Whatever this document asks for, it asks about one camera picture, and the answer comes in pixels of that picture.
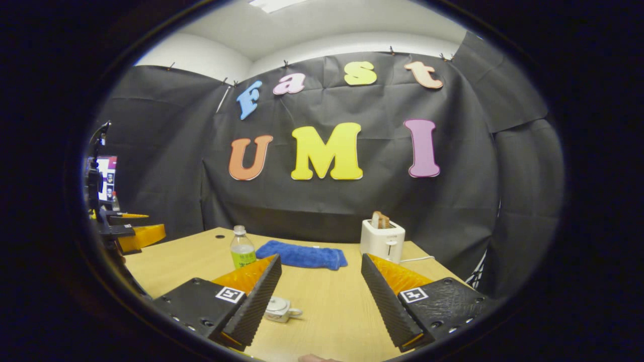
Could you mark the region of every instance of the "white cup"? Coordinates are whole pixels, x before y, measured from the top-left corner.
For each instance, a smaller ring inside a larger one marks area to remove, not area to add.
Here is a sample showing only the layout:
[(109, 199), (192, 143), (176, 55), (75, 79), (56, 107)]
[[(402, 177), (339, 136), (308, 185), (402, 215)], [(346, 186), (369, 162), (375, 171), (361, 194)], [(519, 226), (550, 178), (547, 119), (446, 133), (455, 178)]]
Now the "white cup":
[(279, 297), (270, 297), (266, 306), (264, 318), (280, 323), (286, 323), (289, 318), (302, 317), (302, 310), (290, 307), (290, 301)]

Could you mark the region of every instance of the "ceiling light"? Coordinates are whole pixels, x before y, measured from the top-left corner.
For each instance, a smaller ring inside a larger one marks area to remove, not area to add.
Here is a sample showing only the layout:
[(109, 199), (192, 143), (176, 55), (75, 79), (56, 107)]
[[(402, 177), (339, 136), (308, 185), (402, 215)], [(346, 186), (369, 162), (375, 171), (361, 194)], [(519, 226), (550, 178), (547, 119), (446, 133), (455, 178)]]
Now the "ceiling light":
[(249, 4), (257, 6), (267, 13), (272, 13), (287, 6), (303, 3), (306, 0), (252, 0)]

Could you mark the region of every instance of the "white cable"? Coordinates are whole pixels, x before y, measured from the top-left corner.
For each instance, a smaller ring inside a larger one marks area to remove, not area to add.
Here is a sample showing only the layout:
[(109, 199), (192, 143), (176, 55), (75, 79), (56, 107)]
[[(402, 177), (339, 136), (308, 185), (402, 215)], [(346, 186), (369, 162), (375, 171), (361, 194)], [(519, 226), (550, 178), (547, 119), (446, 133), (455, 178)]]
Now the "white cable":
[(424, 259), (435, 259), (435, 258), (434, 258), (432, 255), (429, 255), (429, 256), (423, 256), (422, 258), (401, 260), (400, 262), (401, 262), (401, 263), (404, 263), (404, 262), (414, 262), (414, 261), (416, 261), (416, 260), (424, 260)]

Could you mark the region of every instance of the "bottle cap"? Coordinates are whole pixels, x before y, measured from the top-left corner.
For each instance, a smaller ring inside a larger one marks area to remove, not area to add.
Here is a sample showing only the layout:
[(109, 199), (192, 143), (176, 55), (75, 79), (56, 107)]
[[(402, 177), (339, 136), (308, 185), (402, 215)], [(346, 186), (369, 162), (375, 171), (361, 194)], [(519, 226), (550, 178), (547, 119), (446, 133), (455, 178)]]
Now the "bottle cap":
[(236, 225), (232, 231), (235, 235), (244, 235), (246, 233), (246, 228), (243, 225)]

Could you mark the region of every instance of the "wooden table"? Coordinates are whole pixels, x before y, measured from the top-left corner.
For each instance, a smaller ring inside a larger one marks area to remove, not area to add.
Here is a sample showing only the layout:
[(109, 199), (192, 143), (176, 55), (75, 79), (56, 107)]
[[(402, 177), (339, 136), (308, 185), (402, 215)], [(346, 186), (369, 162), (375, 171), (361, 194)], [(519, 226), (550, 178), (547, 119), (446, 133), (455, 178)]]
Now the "wooden table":
[[(348, 262), (338, 271), (282, 265), (275, 296), (304, 311), (301, 319), (277, 323), (262, 319), (244, 353), (267, 362), (296, 362), (313, 353), (343, 362), (376, 362), (400, 356), (384, 327), (378, 308), (360, 273), (358, 243), (316, 243), (248, 234), (258, 249), (271, 239), (296, 245), (341, 249)], [(229, 244), (232, 230), (218, 227), (200, 234), (143, 249), (126, 257), (126, 266), (139, 284), (157, 298), (194, 277), (213, 280), (234, 270)], [(413, 242), (405, 242), (402, 259), (427, 256)], [(402, 264), (431, 280), (452, 277), (434, 259)]]

